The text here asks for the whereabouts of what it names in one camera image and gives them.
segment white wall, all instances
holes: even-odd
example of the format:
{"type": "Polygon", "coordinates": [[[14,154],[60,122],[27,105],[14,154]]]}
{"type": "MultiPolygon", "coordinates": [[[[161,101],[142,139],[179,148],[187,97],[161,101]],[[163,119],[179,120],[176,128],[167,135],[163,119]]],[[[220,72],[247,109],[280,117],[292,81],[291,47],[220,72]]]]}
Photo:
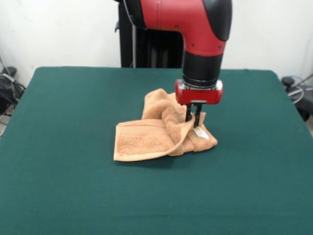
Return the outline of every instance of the white wall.
{"type": "MultiPolygon", "coordinates": [[[[223,68],[313,72],[313,0],[233,5],[223,68]]],[[[26,85],[39,66],[119,67],[117,14],[113,0],[1,0],[0,53],[26,85]]]]}

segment black stand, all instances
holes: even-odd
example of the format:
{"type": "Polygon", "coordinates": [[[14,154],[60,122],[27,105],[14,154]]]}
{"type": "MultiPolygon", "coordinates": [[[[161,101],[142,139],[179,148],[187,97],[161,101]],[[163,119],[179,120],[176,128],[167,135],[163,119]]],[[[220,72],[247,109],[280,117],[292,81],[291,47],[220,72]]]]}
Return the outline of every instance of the black stand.
{"type": "Polygon", "coordinates": [[[183,39],[179,33],[133,27],[122,1],[118,14],[121,67],[181,68],[183,39]]]}

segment towel label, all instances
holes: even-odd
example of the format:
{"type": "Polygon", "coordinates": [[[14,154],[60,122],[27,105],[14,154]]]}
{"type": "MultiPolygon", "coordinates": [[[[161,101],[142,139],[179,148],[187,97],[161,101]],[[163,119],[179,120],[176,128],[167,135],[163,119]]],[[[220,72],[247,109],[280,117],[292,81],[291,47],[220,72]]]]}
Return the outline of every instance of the towel label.
{"type": "Polygon", "coordinates": [[[194,132],[196,133],[197,136],[199,136],[201,138],[204,138],[206,140],[210,139],[210,137],[207,135],[207,133],[198,126],[196,128],[194,128],[194,132]]]}

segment green felt surface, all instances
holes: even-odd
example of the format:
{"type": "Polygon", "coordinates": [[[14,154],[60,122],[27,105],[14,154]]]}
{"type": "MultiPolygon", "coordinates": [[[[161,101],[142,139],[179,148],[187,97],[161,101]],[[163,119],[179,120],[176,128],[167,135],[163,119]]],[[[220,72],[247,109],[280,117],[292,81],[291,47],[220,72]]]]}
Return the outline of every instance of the green felt surface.
{"type": "Polygon", "coordinates": [[[0,140],[0,234],[313,233],[313,140],[270,71],[222,71],[214,149],[113,161],[117,123],[180,76],[37,69],[0,140]]]}

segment orange towel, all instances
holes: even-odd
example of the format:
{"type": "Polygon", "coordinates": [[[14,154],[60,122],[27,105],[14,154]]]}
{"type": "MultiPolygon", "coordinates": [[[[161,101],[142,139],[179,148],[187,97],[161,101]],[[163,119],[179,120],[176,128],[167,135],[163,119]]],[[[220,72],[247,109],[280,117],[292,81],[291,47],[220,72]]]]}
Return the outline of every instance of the orange towel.
{"type": "Polygon", "coordinates": [[[194,130],[195,117],[185,122],[186,106],[177,103],[175,94],[158,89],[145,96],[141,120],[116,126],[114,160],[142,161],[162,156],[178,156],[185,152],[198,152],[217,145],[217,140],[203,124],[194,130]]]}

